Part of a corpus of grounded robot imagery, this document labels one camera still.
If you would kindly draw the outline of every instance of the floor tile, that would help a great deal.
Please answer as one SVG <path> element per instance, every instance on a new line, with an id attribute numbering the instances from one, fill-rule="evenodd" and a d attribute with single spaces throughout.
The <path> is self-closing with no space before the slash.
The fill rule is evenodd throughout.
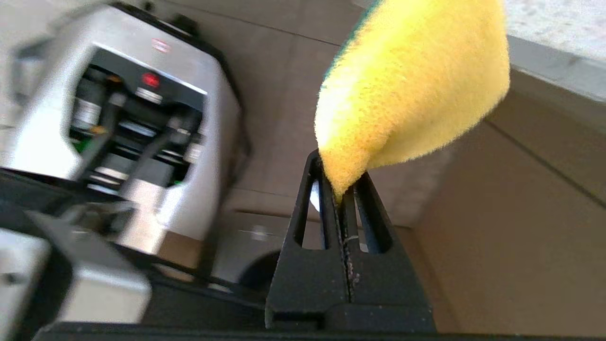
<path id="1" fill-rule="evenodd" d="M 574 182 L 606 201 L 606 137 L 603 134 L 560 110 L 515 92 L 510 92 L 488 119 Z"/>
<path id="2" fill-rule="evenodd" d="M 337 51 L 330 44 L 296 38 L 264 192 L 296 196 L 307 156 L 318 148 L 313 129 L 318 91 Z"/>
<path id="3" fill-rule="evenodd" d="M 397 228 L 396 233 L 431 304 L 436 329 L 439 333 L 461 333 L 461 327 L 455 319 L 452 307 L 444 296 L 444 291 L 436 278 L 436 274 L 423 253 L 415 231 Z"/>
<path id="4" fill-rule="evenodd" d="M 349 0 L 305 0 L 297 33 L 341 45 L 363 12 Z"/>
<path id="5" fill-rule="evenodd" d="M 172 2 L 292 32 L 301 0 L 171 0 Z"/>

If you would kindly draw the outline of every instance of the red logo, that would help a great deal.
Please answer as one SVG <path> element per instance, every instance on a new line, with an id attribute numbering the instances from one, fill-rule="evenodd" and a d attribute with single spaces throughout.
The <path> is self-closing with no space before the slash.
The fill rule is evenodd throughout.
<path id="1" fill-rule="evenodd" d="M 158 39 L 152 39 L 151 40 L 151 46 L 153 46 L 154 49 L 162 52 L 162 53 L 168 53 L 170 52 L 170 45 L 168 45 L 167 43 L 165 43 L 164 41 L 158 40 Z"/>

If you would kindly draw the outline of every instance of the black plastic holder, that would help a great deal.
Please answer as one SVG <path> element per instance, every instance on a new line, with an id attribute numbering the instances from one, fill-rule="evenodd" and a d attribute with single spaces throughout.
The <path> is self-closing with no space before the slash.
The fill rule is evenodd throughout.
<path id="1" fill-rule="evenodd" d="M 302 245 L 315 181 L 322 250 Z M 368 252 L 360 249 L 356 204 Z M 265 316 L 268 328 L 435 333 L 431 306 L 368 173 L 337 206 L 318 152 L 308 157 Z"/>

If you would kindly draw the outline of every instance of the yellow sponge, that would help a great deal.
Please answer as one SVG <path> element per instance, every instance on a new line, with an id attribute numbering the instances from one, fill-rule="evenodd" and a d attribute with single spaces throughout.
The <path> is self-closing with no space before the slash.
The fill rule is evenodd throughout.
<path id="1" fill-rule="evenodd" d="M 337 199 L 367 169 L 457 138 L 508 88 L 502 0 L 378 0 L 319 94 L 316 138 Z"/>

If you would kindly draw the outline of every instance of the red indicator light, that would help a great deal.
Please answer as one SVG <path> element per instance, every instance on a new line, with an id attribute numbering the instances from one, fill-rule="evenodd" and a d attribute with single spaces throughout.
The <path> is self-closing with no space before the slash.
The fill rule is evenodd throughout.
<path id="1" fill-rule="evenodd" d="M 143 84 L 145 84 L 146 86 L 158 87 L 160 85 L 160 78 L 157 75 L 154 75 L 153 73 L 144 73 L 142 80 Z"/>

